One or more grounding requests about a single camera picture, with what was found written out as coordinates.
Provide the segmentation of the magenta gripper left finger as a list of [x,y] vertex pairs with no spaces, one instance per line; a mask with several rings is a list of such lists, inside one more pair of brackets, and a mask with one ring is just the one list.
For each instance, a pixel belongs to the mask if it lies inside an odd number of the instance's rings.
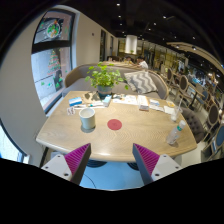
[[72,173],[71,181],[79,185],[91,154],[91,144],[85,144],[65,155],[65,160]]

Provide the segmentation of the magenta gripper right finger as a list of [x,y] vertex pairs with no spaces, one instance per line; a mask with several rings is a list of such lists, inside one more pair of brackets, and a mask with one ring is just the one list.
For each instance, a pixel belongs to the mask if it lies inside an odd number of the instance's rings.
[[143,183],[148,185],[153,182],[152,173],[160,156],[139,144],[133,144],[133,155],[139,168]]

